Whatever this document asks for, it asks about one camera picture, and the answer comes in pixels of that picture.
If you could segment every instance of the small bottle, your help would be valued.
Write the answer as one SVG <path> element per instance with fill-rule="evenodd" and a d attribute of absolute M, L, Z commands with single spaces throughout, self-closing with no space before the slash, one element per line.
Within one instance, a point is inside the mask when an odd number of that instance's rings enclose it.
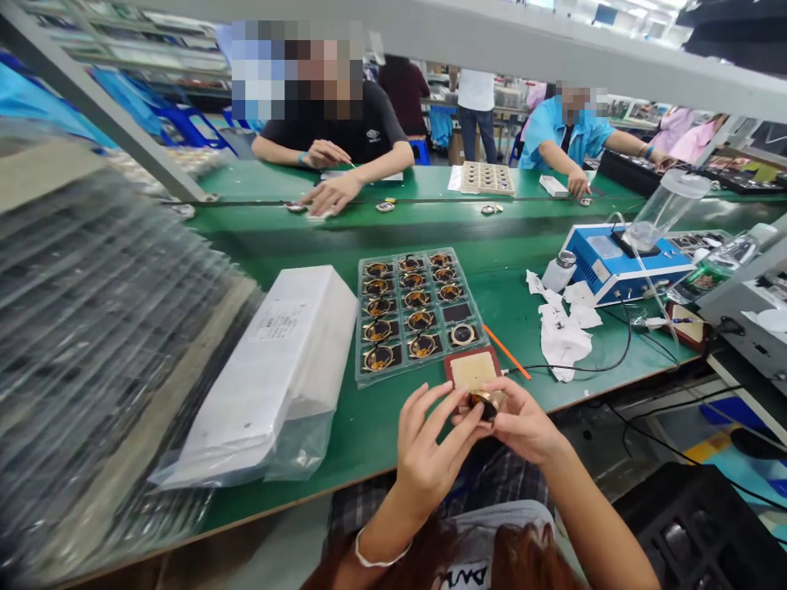
<path fill-rule="evenodd" d="M 557 258 L 552 259 L 547 266 L 547 271 L 541 279 L 541 284 L 544 288 L 552 289 L 555 293 L 561 292 L 571 277 L 574 276 L 576 270 L 576 254 L 563 250 L 557 255 Z"/>
<path fill-rule="evenodd" d="M 697 269 L 693 273 L 667 290 L 667 298 L 686 305 L 705 293 L 710 293 L 741 266 L 754 260 L 762 246 L 776 234 L 776 228 L 772 225 L 757 224 L 732 242 L 713 248 L 697 263 Z"/>

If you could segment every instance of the pencil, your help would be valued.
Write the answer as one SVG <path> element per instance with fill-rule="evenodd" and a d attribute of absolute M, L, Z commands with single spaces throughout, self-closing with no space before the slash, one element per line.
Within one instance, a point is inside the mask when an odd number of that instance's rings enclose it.
<path fill-rule="evenodd" d="M 503 352 L 505 352 L 505 353 L 506 353 L 506 356 L 507 356 L 508 358 L 510 358 L 510 359 L 511 359 L 511 362 L 514 364 L 514 366 L 515 366 L 517 369 L 519 369 L 519 371 L 521 371 L 521 373 L 522 373 L 522 374 L 523 374 L 523 375 L 524 375 L 524 376 L 525 376 L 525 377 L 526 377 L 528 380 L 532 379 L 532 378 L 530 377 L 530 373 L 528 373 L 528 372 L 525 370 L 525 368 L 524 368 L 522 365 L 520 365 L 520 364 L 519 364 L 519 361 L 518 361 L 517 359 L 515 359 L 515 358 L 514 358 L 514 356 L 513 356 L 513 355 L 512 355 L 512 354 L 511 354 L 511 353 L 508 351 L 508 349 L 507 349 L 507 348 L 505 348 L 505 347 L 503 346 L 503 343 L 502 343 L 502 342 L 500 342 L 500 341 L 498 340 L 498 337 L 497 337 L 497 336 L 495 336 L 494 334 L 492 334 L 492 330 L 490 330 L 490 329 L 489 329 L 489 327 L 487 327 L 487 325 L 486 325 L 486 324 L 484 324 L 484 329 L 486 330 L 486 333 L 489 335 L 489 337 L 490 337 L 491 339 L 493 339 L 493 340 L 494 340 L 494 343 L 495 343 L 495 344 L 497 344 L 497 345 L 500 347 L 500 350 L 502 350 Z"/>

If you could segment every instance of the black t-shirt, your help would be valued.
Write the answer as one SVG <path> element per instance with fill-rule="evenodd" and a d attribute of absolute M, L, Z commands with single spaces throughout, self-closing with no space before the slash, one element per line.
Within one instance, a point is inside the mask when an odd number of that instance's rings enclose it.
<path fill-rule="evenodd" d="M 295 120 L 269 120 L 260 135 L 300 152 L 308 152 L 316 139 L 332 141 L 357 164 L 390 152 L 394 142 L 407 141 L 388 95 L 370 80 L 363 82 L 362 118 L 327 120 L 324 113 L 323 104 L 315 102 L 300 109 Z"/>
<path fill-rule="evenodd" d="M 560 148 L 565 153 L 568 153 L 568 147 L 571 145 L 572 133 L 574 133 L 574 125 L 566 125 L 566 134 L 563 135 L 563 141 L 560 143 Z"/>

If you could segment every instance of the hand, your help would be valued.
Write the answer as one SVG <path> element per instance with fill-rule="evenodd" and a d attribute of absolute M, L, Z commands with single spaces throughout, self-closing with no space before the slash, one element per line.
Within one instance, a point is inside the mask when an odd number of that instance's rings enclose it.
<path fill-rule="evenodd" d="M 428 387 L 426 383 L 421 385 L 404 402 L 399 414 L 396 484 L 391 490 L 403 518 L 423 521 L 453 486 L 472 446 L 491 434 L 489 427 L 479 424 L 483 407 L 478 404 L 438 445 L 436 439 L 445 421 L 460 404 L 466 403 L 467 390 L 453 389 L 451 381 Z M 445 399 L 426 419 L 426 411 L 441 397 Z"/>
<path fill-rule="evenodd" d="M 570 444 L 535 399 L 508 377 L 498 377 L 481 388 L 506 394 L 494 419 L 493 434 L 523 459 L 542 465 Z"/>
<path fill-rule="evenodd" d="M 303 158 L 303 163 L 311 168 L 322 170 L 333 168 L 338 164 L 352 164 L 350 156 L 341 147 L 324 139 L 316 139 L 309 148 L 309 155 Z"/>
<path fill-rule="evenodd" d="M 582 198 L 585 196 L 585 193 L 591 194 L 588 175 L 579 166 L 568 175 L 568 192 L 574 198 Z"/>
<path fill-rule="evenodd" d="M 656 165 L 657 171 L 667 170 L 678 163 L 676 158 L 670 157 L 659 150 L 653 150 L 650 153 L 650 161 Z"/>
<path fill-rule="evenodd" d="M 312 203 L 312 215 L 319 216 L 333 208 L 337 215 L 363 188 L 363 182 L 352 172 L 323 180 L 313 188 L 301 203 Z"/>

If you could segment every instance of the wristband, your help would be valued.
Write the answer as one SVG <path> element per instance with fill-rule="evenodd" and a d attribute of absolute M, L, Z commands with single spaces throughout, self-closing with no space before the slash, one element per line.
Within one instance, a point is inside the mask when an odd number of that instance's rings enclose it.
<path fill-rule="evenodd" d="M 399 556 L 396 559 L 394 559 L 393 561 L 387 561 L 387 562 L 381 561 L 380 563 L 371 563 L 363 555 L 361 555 L 361 550 L 358 548 L 358 540 L 361 538 L 361 533 L 363 533 L 363 531 L 365 531 L 365 530 L 366 530 L 366 527 L 364 527 L 363 529 L 359 530 L 358 534 L 355 536 L 355 557 L 358 558 L 358 561 L 360 561 L 361 565 L 363 565 L 365 568 L 390 567 L 391 565 L 395 564 L 397 561 L 401 560 L 407 554 L 407 552 L 410 551 L 410 547 L 412 547 L 412 541 L 410 541 L 410 544 L 407 545 L 407 548 L 405 548 L 405 550 L 402 551 L 399 554 Z"/>

